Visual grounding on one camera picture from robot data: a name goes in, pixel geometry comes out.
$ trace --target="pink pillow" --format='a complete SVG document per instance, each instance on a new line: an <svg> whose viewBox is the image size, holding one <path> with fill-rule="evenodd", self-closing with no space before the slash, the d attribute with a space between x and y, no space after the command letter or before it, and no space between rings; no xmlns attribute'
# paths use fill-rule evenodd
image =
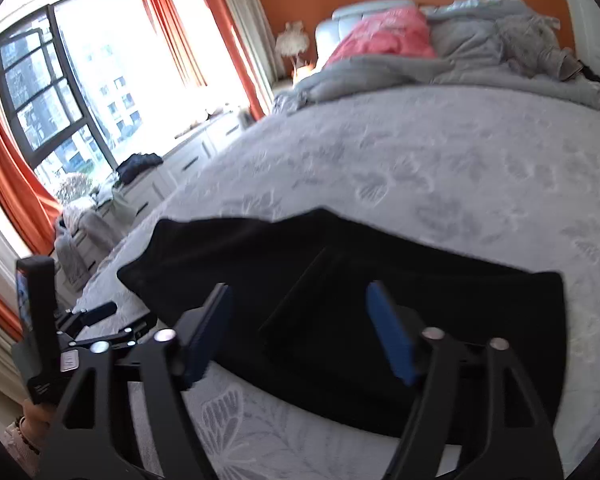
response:
<svg viewBox="0 0 600 480"><path fill-rule="evenodd" d="M325 66L360 54L436 57L429 27L417 7L398 7L365 18L336 47Z"/></svg>

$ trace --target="upholstered headboard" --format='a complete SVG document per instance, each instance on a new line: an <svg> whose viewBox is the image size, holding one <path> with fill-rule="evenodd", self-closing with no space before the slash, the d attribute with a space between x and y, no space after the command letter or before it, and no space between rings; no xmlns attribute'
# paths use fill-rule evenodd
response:
<svg viewBox="0 0 600 480"><path fill-rule="evenodd" d="M363 18L394 7L414 5L413 0L372 0L334 10L331 19L319 23L315 29L315 45L318 49L317 67L321 68L324 65L340 41Z"/></svg>

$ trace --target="person's hand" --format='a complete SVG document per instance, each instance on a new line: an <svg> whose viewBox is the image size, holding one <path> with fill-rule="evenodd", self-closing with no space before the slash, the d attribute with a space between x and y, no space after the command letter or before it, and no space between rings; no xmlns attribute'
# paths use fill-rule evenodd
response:
<svg viewBox="0 0 600 480"><path fill-rule="evenodd" d="M46 434L54 418L56 407L51 404L34 404L29 399L22 403L24 418L20 433L37 449L44 446Z"/></svg>

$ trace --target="gray comforter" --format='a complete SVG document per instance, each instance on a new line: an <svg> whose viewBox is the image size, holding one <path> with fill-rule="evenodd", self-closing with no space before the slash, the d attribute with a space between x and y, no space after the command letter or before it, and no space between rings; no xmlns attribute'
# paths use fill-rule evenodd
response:
<svg viewBox="0 0 600 480"><path fill-rule="evenodd" d="M555 424L566 472L600 436L600 112L501 89L407 86L340 99L252 126L183 183L102 264L78 308L145 312L116 271L158 218L279 219L324 205L426 244L564 274L569 355ZM158 461L141 392L136 431ZM290 406L217 365L185 394L223 479L381 478L396 440Z"/></svg>
<svg viewBox="0 0 600 480"><path fill-rule="evenodd" d="M538 37L514 34L507 17L541 18L520 0L503 0L487 6L454 9L428 16L430 40L439 59L367 54L335 62L276 97L276 113L293 113L305 106L344 96L406 84L475 85L508 88L572 101L600 110L600 84L576 76L561 82L545 73L520 75L516 51L538 50ZM547 49L552 39L546 40ZM560 73L560 66L549 73Z"/></svg>

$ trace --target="black window frame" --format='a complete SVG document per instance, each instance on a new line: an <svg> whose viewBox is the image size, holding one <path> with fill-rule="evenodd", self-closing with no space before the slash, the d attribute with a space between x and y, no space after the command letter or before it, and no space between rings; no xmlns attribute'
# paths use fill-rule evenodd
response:
<svg viewBox="0 0 600 480"><path fill-rule="evenodd" d="M115 171L118 167L118 163L111 152L109 146L107 145L107 141L93 117L82 93L80 92L80 88L75 78L74 71L72 70L71 63L69 61L67 50L64 46L64 42L62 41L62 35L58 28L58 22L56 21L56 13L55 7L58 4L61 4L67 0L60 0L54 4L49 4L39 9L34 10L24 18L18 20L16 23L11 25L5 31L0 33L0 49L1 47L13 43L14 41L24 38L31 34L38 34L40 37L40 45L36 48L32 49L30 52L27 52L24 56L21 56L19 59L11 62L7 67L2 65L2 55L0 52L0 100L2 102L2 106L4 107L5 114L7 115L11 131L13 133L13 137L16 140L16 143L24 157L26 163L32 170L35 170L51 153L53 153L59 146L62 145L67 139L70 139L73 134L78 132L84 126L87 126L93 140L96 142L96 145L99 147L102 155L104 156L105 161L111 167L111 171ZM35 18L40 18L42 16L46 16L49 22L49 29L52 35L51 40L44 41L43 40L43 32L42 29L31 29L26 30L25 32L20 32L18 34L13 34L23 25L30 23ZM53 65L51 63L51 58L48 54L47 47L49 45L53 45L56 56L58 58L58 63L60 65L60 69L62 71L61 77L56 77L56 72L53 69ZM13 105L13 100L11 97L11 93L9 92L9 88L7 85L6 73L13 67L15 67L18 63L22 62L27 57L32 56L33 53L41 50L45 57L46 68L48 69L50 75L50 83L46 85L44 88L41 88L35 94L31 95L26 101L24 101L19 106L15 107ZM76 121L73 120L71 111L67 105L67 102L62 94L62 91L59 87L59 84L65 80L67 85L75 99L78 109L82 117ZM58 99L60 101L62 111L65 113L67 120L70 122L69 126L64 129L56 132L55 135L47 139L45 142L40 144L37 148L32 148L29 143L29 139L27 139L26 134L24 133L24 129L20 124L20 120L18 119L18 112L23 110L30 104L33 100L37 99L49 89L56 89L56 93L58 95Z"/></svg>

